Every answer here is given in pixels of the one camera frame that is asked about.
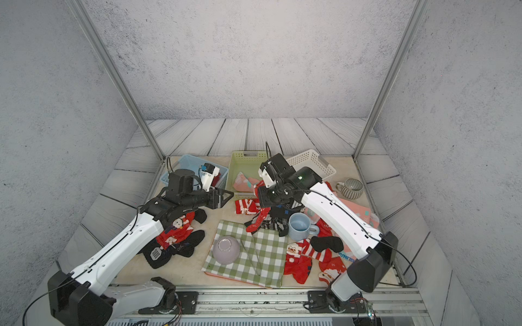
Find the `black blue sport sock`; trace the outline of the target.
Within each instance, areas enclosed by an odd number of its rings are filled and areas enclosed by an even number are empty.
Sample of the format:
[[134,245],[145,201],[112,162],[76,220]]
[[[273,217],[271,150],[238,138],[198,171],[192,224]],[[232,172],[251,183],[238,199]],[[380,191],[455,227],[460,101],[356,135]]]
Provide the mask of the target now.
[[290,217],[295,213],[300,213],[302,206],[296,206],[294,208],[290,208],[286,205],[273,206],[270,210],[269,215],[271,218],[281,221],[281,222],[289,222]]

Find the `pink white ribbed sock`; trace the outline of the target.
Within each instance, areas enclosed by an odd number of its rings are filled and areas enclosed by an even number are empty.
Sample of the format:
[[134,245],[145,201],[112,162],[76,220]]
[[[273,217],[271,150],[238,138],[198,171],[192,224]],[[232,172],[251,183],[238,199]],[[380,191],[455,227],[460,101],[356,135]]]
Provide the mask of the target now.
[[232,186],[237,192],[252,193],[258,183],[260,183],[259,179],[246,177],[242,172],[240,172],[236,176]]

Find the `red bear Christmas sock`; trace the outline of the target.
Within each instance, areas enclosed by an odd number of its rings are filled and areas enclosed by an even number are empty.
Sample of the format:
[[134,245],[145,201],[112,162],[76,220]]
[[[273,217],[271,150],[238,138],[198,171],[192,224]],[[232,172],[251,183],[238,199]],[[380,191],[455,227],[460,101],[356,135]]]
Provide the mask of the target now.
[[176,219],[170,229],[156,237],[160,248],[168,249],[170,246],[186,240],[194,230],[191,226],[194,218],[195,212],[191,212]]

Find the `pink sock with teal leaves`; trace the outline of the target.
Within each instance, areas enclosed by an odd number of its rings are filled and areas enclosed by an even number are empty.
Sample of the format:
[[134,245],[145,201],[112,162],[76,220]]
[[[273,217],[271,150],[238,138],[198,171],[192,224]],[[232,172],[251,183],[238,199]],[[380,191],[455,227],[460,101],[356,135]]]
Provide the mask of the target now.
[[372,226],[373,228],[376,228],[378,229],[379,228],[379,224],[380,224],[380,220],[379,218],[377,217],[377,215],[375,215],[370,208],[368,207],[365,207],[365,206],[361,206],[359,204],[356,204],[352,201],[349,201],[349,200],[345,200],[345,199],[340,199],[340,201],[346,206],[348,207],[351,211],[353,211],[360,219],[362,219],[365,223],[369,224],[370,226]]

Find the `red Santa Christmas sock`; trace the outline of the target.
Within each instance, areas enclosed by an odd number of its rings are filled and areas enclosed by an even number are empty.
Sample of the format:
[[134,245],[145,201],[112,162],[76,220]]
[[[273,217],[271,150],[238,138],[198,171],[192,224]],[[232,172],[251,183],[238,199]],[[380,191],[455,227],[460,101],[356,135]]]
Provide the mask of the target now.
[[263,208],[260,203],[260,191],[265,190],[265,182],[261,181],[260,183],[254,186],[254,194],[257,196],[257,199],[248,199],[246,203],[243,205],[243,210],[246,214],[256,213],[254,216],[254,220],[247,225],[246,231],[250,234],[256,233],[262,226],[263,221],[268,217],[270,208]]

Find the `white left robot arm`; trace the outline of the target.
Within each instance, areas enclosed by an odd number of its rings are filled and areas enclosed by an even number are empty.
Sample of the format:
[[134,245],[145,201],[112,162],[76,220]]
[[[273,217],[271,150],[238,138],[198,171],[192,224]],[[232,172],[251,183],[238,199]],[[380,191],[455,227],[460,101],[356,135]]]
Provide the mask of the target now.
[[163,189],[138,210],[136,218],[106,246],[70,273],[48,280],[50,314],[64,325],[105,325],[142,308],[175,306],[175,285],[161,277],[121,289],[111,282],[151,240],[172,226],[175,218],[201,207],[222,208],[233,192],[211,187],[173,195]]

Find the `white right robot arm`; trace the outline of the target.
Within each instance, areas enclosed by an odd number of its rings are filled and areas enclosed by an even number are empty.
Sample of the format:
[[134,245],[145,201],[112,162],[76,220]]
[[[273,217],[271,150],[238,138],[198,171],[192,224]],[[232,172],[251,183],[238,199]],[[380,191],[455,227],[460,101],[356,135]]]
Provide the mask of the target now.
[[265,182],[257,188],[261,207],[299,202],[317,213],[356,257],[347,271],[329,285],[329,298],[345,303],[361,291],[373,292],[396,257],[397,237],[391,232],[383,234],[364,222],[308,167],[299,171],[288,167],[280,173],[272,164],[264,163],[258,173]]

